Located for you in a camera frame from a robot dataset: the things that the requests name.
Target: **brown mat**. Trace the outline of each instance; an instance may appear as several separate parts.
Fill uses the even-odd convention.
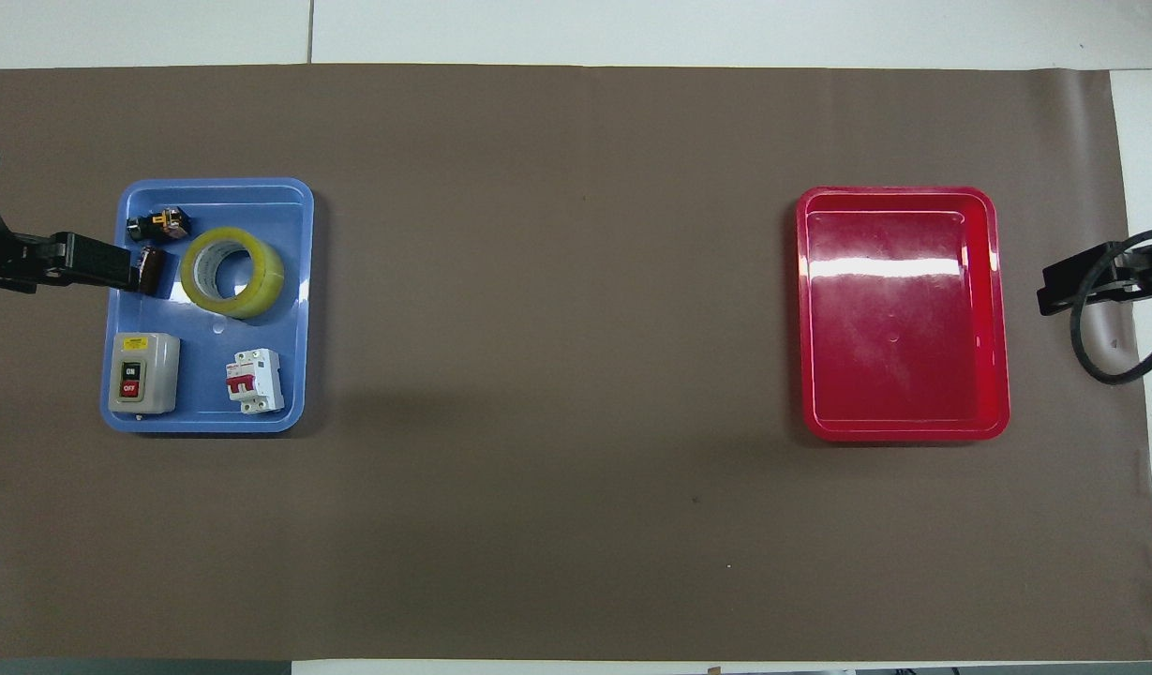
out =
[[[2,71],[0,151],[20,232],[296,175],[319,235],[273,439],[111,431],[105,291],[0,290],[0,658],[1152,658],[1142,388],[1033,306],[1124,233],[1106,73]],[[804,431],[814,184],[992,196],[1000,439]]]

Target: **tray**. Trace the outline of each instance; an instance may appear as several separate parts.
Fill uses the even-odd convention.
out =
[[[971,188],[797,204],[803,414],[829,441],[970,441],[1009,423],[996,217]]]
[[[271,433],[296,424],[304,410],[305,357],[310,333],[310,265],[313,256],[313,192],[296,179],[143,180],[130,184],[118,207],[113,242],[135,252],[142,244],[126,235],[126,219],[180,206],[191,219],[189,238],[161,244],[169,256],[159,296],[108,291],[100,415],[116,431],[168,433]],[[245,229],[271,244],[285,261],[285,286],[266,312],[249,320],[229,319],[191,304],[180,283],[180,260],[198,234],[223,226]],[[250,261],[225,260],[219,287],[243,286]],[[120,332],[169,333],[181,340],[176,409],[164,415],[113,414],[108,410],[113,335]],[[280,355],[285,409],[242,415],[225,387],[225,364],[241,350],[267,347]]]

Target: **cable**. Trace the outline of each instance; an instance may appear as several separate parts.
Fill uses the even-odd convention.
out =
[[[1128,249],[1132,249],[1143,242],[1150,242],[1150,240],[1152,240],[1152,229],[1142,232],[1142,234],[1135,234],[1124,242],[1119,242],[1107,249],[1105,255],[1097,260],[1097,265],[1091,266],[1089,273],[1084,275],[1084,280],[1079,282],[1079,289],[1076,290],[1076,296],[1071,303],[1071,349],[1076,351],[1076,359],[1089,372],[1089,376],[1104,381],[1105,385],[1124,385],[1127,381],[1137,380],[1142,376],[1145,376],[1145,373],[1151,372],[1152,351],[1146,355],[1146,358],[1138,362],[1137,365],[1128,371],[1119,373],[1104,372],[1093,363],[1093,359],[1089,357],[1089,351],[1084,348],[1084,338],[1079,320],[1083,319],[1084,306],[1089,303],[1089,295],[1093,290],[1093,286],[1097,285],[1097,279],[1108,268],[1108,265],[1113,264],[1113,259],[1127,252]]]

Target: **tape roll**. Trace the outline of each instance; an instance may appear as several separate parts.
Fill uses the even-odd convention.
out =
[[[240,294],[223,298],[217,289],[217,270],[229,253],[238,251],[250,256],[253,272]],[[234,319],[250,319],[275,303],[280,288],[285,287],[285,261],[253,234],[237,227],[217,227],[194,240],[184,253],[180,283],[198,308]]]

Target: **white table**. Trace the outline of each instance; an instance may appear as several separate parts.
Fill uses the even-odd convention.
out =
[[[1152,0],[0,0],[0,68],[207,63],[1112,69],[1129,230],[1152,227]],[[1152,304],[1137,304],[1135,320],[1147,350]],[[1145,389],[1152,471],[1152,376]],[[859,663],[348,661],[294,670],[642,675],[711,666]]]

